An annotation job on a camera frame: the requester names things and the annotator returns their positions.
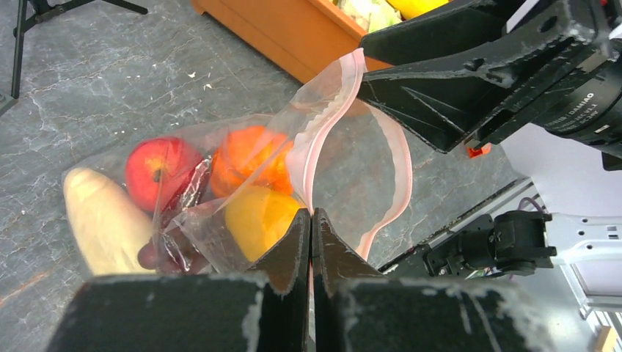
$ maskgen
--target gray table surface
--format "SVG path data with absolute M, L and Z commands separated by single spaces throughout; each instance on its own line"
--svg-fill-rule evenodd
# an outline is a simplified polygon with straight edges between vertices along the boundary
M 0 117 L 0 349 L 42 351 L 86 279 L 61 173 L 87 156 L 198 122 L 274 112 L 298 89 L 187 1 L 97 1 L 26 35 L 22 98 Z M 17 0 L 0 0 L 0 89 L 10 89 Z M 469 160 L 409 136 L 414 192 L 370 262 L 380 265 L 516 178 L 502 150 Z

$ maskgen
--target plastic bag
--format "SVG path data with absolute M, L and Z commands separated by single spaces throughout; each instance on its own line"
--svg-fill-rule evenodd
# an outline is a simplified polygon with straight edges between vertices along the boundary
M 324 208 L 367 258 L 411 196 L 402 128 L 356 100 L 362 49 L 333 62 L 275 115 L 189 126 L 97 155 L 64 181 L 94 274 L 243 271 L 299 208 Z

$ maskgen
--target lemon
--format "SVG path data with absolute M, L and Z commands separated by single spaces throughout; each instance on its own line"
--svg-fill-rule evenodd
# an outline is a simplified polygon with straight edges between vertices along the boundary
M 405 19 L 410 20 L 426 12 L 441 7 L 449 0 L 387 0 L 391 6 L 401 12 Z
M 300 208 L 293 197 L 250 186 L 224 207 L 224 223 L 244 256 L 254 262 L 285 235 Z

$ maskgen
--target orange tray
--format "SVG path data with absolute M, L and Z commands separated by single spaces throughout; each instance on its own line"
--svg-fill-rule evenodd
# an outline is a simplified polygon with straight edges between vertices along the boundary
M 330 0 L 191 0 L 302 83 L 353 51 L 365 31 Z M 367 58 L 367 68 L 389 65 Z

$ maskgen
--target tripod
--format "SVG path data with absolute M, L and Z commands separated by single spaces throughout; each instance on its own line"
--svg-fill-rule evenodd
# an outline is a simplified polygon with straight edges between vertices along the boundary
M 23 58 L 23 37 L 27 31 L 37 24 L 49 21 L 69 10 L 73 10 L 94 0 L 69 0 L 64 4 L 50 6 L 47 0 L 29 0 L 34 10 L 34 15 L 26 19 L 26 0 L 19 0 L 18 24 L 13 30 L 15 37 L 15 55 L 13 56 L 13 72 L 11 83 L 11 95 L 3 95 L 0 92 L 0 116 L 8 111 L 17 103 L 21 85 L 21 64 Z M 104 0 L 118 7 L 137 12 L 141 15 L 147 14 L 147 9 L 125 0 Z

